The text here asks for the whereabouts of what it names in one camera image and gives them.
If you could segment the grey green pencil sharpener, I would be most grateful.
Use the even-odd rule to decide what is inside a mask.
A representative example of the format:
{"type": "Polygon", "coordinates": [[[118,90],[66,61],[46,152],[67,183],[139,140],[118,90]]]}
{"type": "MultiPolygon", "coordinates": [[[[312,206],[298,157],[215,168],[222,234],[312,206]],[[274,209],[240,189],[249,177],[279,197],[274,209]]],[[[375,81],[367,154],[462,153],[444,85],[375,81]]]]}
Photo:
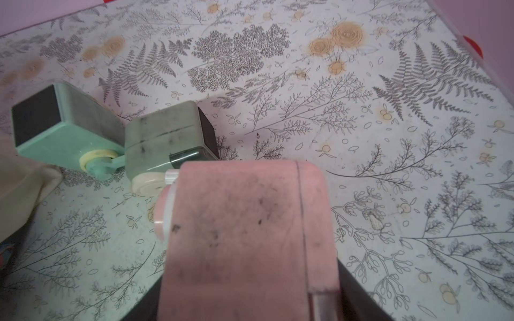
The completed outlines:
{"type": "Polygon", "coordinates": [[[153,197],[165,172],[187,161],[220,158],[211,122],[194,101],[136,117],[125,128],[125,173],[134,194],[153,197]]]}

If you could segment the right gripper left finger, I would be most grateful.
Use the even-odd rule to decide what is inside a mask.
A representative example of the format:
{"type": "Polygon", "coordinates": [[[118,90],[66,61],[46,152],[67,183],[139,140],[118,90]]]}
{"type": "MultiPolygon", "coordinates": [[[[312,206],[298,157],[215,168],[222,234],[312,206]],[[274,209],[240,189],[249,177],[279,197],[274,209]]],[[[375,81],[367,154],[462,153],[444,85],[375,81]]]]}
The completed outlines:
{"type": "Polygon", "coordinates": [[[162,277],[151,289],[133,306],[121,321],[156,321],[159,307],[162,277]]]}

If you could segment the pink pencil sharpener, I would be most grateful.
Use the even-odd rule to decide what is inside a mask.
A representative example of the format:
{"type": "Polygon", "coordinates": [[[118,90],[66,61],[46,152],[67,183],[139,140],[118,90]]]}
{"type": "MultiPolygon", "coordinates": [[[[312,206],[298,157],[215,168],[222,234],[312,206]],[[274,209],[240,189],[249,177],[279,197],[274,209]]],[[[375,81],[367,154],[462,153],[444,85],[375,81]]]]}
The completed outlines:
{"type": "Polygon", "coordinates": [[[158,320],[341,320],[327,184],[294,160],[191,161],[165,174],[158,320]]]}

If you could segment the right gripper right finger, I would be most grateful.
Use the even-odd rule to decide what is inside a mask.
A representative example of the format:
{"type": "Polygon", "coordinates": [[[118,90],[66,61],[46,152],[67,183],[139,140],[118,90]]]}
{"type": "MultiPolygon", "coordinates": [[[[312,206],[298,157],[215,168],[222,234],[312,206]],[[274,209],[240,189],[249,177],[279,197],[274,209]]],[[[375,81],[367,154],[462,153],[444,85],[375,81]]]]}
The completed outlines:
{"type": "Polygon", "coordinates": [[[337,265],[343,320],[393,321],[392,317],[380,308],[339,259],[337,265]]]}

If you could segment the cream canvas tote bag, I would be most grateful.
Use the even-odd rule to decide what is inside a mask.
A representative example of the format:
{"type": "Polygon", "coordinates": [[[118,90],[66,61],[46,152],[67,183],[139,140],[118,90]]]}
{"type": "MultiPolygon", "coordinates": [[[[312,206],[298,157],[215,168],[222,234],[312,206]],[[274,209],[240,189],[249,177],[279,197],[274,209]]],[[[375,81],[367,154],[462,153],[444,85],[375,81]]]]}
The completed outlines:
{"type": "Polygon", "coordinates": [[[59,168],[19,156],[10,136],[1,137],[1,269],[34,210],[63,179],[59,168]]]}

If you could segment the mint green pencil sharpener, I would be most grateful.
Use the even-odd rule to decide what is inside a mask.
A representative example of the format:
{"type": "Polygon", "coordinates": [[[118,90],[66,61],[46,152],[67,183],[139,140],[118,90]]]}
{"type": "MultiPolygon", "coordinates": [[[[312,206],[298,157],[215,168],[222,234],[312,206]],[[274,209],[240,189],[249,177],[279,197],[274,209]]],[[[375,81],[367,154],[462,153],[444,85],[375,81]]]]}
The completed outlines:
{"type": "Polygon", "coordinates": [[[124,126],[111,110],[67,82],[12,107],[19,155],[104,181],[125,166],[124,126]]]}

